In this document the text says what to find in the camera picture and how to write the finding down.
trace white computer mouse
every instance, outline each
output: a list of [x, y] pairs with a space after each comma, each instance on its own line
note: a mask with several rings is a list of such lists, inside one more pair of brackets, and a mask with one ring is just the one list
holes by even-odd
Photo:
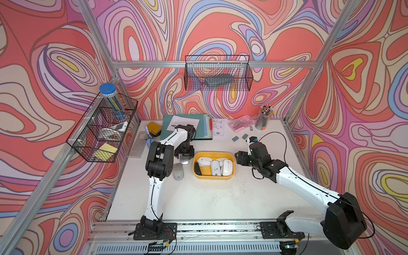
[[184, 178], [184, 169], [181, 163], [176, 163], [173, 166], [173, 177], [176, 181], [180, 181]]
[[197, 162], [199, 166], [210, 166], [212, 160], [213, 159], [210, 157], [200, 157], [198, 158]]
[[226, 157], [220, 157], [216, 159], [218, 162], [220, 162], [220, 167], [221, 167], [221, 173], [222, 173], [222, 165], [224, 165], [224, 160], [227, 160]]
[[219, 161], [211, 161], [211, 174], [213, 176], [221, 176], [221, 167]]
[[224, 160], [222, 167], [222, 176], [231, 176], [233, 171], [233, 162], [232, 160]]

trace colorful patterned wall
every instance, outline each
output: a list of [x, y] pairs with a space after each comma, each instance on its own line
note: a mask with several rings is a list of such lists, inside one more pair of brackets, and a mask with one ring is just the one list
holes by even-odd
[[[240, 54], [251, 60], [315, 60], [342, 0], [161, 0], [91, 3], [115, 60], [184, 60], [188, 54]], [[251, 91], [187, 92], [184, 69], [123, 69], [142, 119], [173, 113], [218, 118], [258, 114], [271, 104], [282, 118], [307, 70], [254, 68]]]
[[[0, 1], [0, 236], [111, 79], [73, 0]], [[77, 254], [102, 215], [135, 127], [114, 164], [78, 154], [15, 254]]]
[[362, 0], [291, 121], [315, 180], [374, 221], [366, 255], [408, 254], [407, 41], [407, 1]]

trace clear pen cup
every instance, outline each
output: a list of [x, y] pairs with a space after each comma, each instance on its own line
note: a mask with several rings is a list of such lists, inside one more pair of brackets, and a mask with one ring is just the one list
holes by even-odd
[[262, 110], [259, 111], [258, 118], [255, 121], [255, 128], [259, 130], [264, 130], [266, 128], [266, 124], [268, 123], [269, 118], [270, 115], [264, 115], [262, 114]]

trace white paper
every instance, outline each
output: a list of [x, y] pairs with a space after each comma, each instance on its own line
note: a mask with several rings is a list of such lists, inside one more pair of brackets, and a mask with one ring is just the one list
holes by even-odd
[[174, 129], [174, 127], [172, 125], [174, 125], [174, 126], [177, 126], [177, 125], [187, 126], [187, 124], [193, 125], [194, 128], [197, 130], [199, 122], [200, 122], [199, 119], [183, 118], [183, 117], [179, 117], [179, 116], [174, 115], [173, 118], [171, 118], [171, 121], [170, 121], [169, 126], [167, 127], [167, 130], [174, 131], [175, 129]]
[[213, 119], [213, 139], [224, 140], [224, 127], [228, 119]]

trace teal folder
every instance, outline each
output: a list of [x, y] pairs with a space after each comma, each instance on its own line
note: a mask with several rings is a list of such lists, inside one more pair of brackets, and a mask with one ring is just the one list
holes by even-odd
[[[162, 133], [160, 134], [160, 140], [165, 139], [173, 132], [167, 130], [173, 116], [174, 115], [165, 115], [163, 117], [163, 129]], [[200, 122], [198, 122], [194, 140], [211, 140], [213, 138], [213, 134], [210, 129], [210, 118], [207, 114], [176, 114], [176, 116], [200, 120]]]

